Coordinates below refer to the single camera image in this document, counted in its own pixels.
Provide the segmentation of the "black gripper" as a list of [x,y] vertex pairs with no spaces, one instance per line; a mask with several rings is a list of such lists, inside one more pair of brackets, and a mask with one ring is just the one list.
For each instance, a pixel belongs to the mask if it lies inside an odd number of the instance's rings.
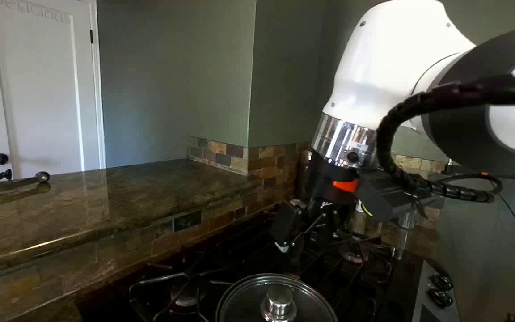
[[300,179],[300,199],[277,208],[272,238],[281,252],[289,252],[302,236],[315,229],[334,211],[348,211],[356,204],[357,172],[325,161],[320,154],[309,152]]

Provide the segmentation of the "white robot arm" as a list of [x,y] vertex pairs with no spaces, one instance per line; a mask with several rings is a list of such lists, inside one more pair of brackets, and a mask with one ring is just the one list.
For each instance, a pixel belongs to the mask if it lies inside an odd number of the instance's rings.
[[309,145],[304,202],[281,208],[272,238],[286,252],[350,209],[377,220],[447,197],[490,202],[456,175],[425,179],[393,161],[408,125],[468,174],[515,177],[515,31],[479,45],[440,0],[384,0],[368,9],[341,54],[332,93]]

